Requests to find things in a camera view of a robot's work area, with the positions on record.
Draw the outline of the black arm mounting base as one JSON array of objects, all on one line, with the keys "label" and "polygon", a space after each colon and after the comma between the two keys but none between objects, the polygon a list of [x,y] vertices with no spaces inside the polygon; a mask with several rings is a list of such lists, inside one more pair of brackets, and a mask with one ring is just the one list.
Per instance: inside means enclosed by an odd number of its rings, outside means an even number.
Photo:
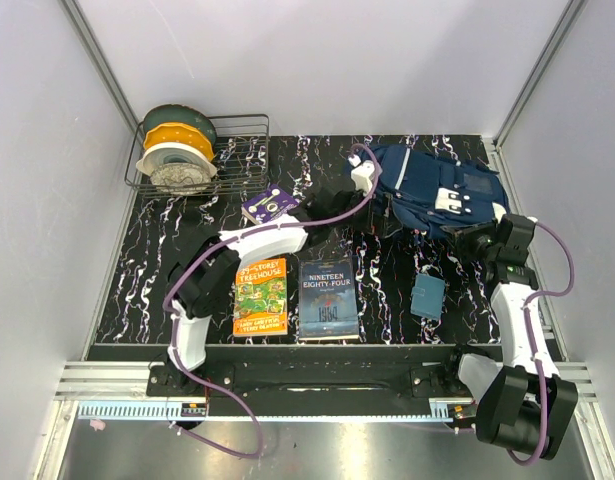
[{"label": "black arm mounting base", "polygon": [[213,417],[242,414],[232,394],[260,419],[425,416],[432,398],[467,398],[457,380],[463,353],[502,358],[492,345],[210,345],[195,373],[222,392],[192,381],[172,361],[150,366],[146,392],[204,398]]}]

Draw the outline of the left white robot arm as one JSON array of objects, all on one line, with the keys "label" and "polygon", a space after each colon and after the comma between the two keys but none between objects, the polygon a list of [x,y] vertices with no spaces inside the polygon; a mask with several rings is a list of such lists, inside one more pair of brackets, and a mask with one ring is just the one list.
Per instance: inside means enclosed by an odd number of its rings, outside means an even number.
[{"label": "left white robot arm", "polygon": [[388,197],[382,191],[323,187],[275,220],[240,230],[209,227],[200,236],[196,253],[177,263],[169,274],[163,309],[173,321],[168,355],[174,366],[168,373],[168,384],[183,396],[201,388],[203,372],[199,367],[206,359],[210,320],[239,270],[310,249],[324,242],[339,225],[372,230],[374,217],[385,208]]}]

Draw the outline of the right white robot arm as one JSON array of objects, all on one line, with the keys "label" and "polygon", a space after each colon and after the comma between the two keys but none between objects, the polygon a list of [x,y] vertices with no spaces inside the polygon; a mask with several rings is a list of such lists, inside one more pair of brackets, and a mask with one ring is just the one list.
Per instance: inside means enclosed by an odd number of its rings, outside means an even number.
[{"label": "right white robot arm", "polygon": [[502,360],[474,347],[458,347],[452,365],[441,371],[441,384],[453,396],[469,391],[477,405],[477,439],[506,450],[521,466],[556,455],[578,404],[577,387],[559,372],[537,314],[539,300],[556,293],[541,288],[526,264],[536,231],[548,229],[517,214],[444,229],[460,256],[486,268]]}]

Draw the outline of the navy blue student backpack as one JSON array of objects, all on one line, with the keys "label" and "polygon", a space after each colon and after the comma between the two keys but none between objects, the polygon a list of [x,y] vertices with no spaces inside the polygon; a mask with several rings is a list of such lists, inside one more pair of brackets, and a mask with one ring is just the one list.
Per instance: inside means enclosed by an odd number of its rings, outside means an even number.
[{"label": "navy blue student backpack", "polygon": [[481,165],[437,157],[402,144],[377,145],[370,152],[353,154],[381,166],[374,197],[391,197],[402,230],[442,239],[442,226],[487,223],[509,212],[498,173]]}]

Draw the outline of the dark blue 1984 book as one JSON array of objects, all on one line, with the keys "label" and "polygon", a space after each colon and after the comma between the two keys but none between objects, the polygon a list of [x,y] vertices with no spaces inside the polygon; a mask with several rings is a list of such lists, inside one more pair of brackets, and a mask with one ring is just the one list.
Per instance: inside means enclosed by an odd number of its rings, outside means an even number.
[{"label": "dark blue 1984 book", "polygon": [[355,277],[349,258],[306,261],[300,266],[298,338],[358,340]]}]

